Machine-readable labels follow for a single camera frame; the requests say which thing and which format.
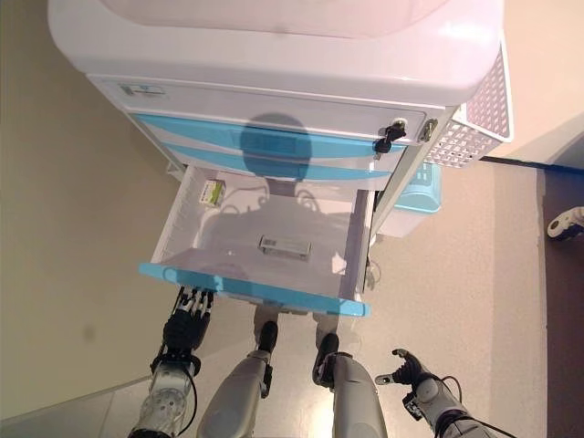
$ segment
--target dark floor mat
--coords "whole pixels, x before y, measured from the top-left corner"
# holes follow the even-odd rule
[[[584,174],[545,171],[543,226],[584,205]],[[584,436],[584,235],[546,239],[547,436]]]

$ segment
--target lock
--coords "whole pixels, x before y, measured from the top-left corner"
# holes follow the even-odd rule
[[[406,120],[396,119],[391,126],[388,126],[385,129],[384,136],[375,141],[375,146],[373,146],[373,150],[375,150],[375,160],[380,159],[383,153],[387,153],[391,150],[392,141],[405,137],[405,125]]]

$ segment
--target label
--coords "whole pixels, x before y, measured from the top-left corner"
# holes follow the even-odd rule
[[[264,254],[308,260],[312,244],[308,241],[263,235],[259,248]]]
[[[119,85],[121,90],[131,98],[134,98],[136,96],[142,96],[144,98],[161,98],[166,95],[164,89],[157,85],[146,84],[119,84]]]

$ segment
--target small box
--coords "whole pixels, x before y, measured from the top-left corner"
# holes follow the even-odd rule
[[[225,182],[219,180],[207,180],[204,182],[203,191],[199,198],[200,203],[204,203],[210,207],[218,207],[221,205],[225,195]]]
[[[297,260],[308,260],[311,247],[312,244],[306,240],[274,237],[272,235],[262,235],[259,241],[259,249],[264,254],[295,258]]]

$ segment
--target white basket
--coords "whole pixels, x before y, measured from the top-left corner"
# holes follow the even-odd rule
[[[501,142],[513,140],[513,107],[505,39],[495,64],[481,87],[461,105],[446,124],[426,156],[427,162],[464,167],[478,160]]]

